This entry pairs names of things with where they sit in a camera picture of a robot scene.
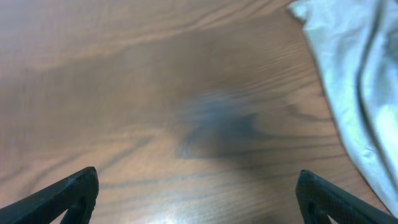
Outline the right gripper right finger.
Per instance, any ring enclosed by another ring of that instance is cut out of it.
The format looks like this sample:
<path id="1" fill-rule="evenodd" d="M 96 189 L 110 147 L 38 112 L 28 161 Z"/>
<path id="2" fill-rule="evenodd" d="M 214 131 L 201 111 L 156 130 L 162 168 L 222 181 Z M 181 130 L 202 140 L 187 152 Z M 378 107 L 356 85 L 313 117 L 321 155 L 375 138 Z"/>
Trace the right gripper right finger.
<path id="1" fill-rule="evenodd" d="M 305 224 L 397 224 L 397 218 L 309 170 L 300 171 L 295 194 Z"/>

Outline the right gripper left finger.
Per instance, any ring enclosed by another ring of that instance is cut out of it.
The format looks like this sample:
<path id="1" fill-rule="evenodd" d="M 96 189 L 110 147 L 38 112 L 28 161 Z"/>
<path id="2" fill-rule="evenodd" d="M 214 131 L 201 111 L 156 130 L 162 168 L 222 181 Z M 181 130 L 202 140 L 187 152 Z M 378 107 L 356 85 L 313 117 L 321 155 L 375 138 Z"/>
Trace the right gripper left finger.
<path id="1" fill-rule="evenodd" d="M 94 167 L 86 167 L 48 187 L 1 209 L 1 223 L 88 224 L 96 205 L 99 180 Z"/>

